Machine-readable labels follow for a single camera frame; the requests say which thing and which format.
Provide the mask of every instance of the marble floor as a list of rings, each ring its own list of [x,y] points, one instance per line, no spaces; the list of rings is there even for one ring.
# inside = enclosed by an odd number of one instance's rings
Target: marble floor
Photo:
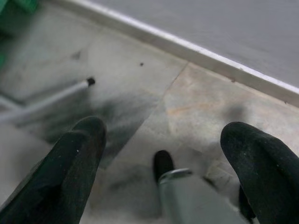
[[[96,79],[86,92],[14,123],[52,144],[82,117],[106,122],[106,154],[81,224],[165,223],[151,171],[162,149],[237,205],[238,179],[219,144],[230,121],[252,124],[299,155],[297,108],[71,12],[44,5],[14,41],[0,89],[17,100]]]

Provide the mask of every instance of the gray wall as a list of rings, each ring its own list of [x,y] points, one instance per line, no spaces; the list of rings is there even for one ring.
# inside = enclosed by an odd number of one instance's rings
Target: gray wall
[[[299,0],[93,0],[299,87]]]

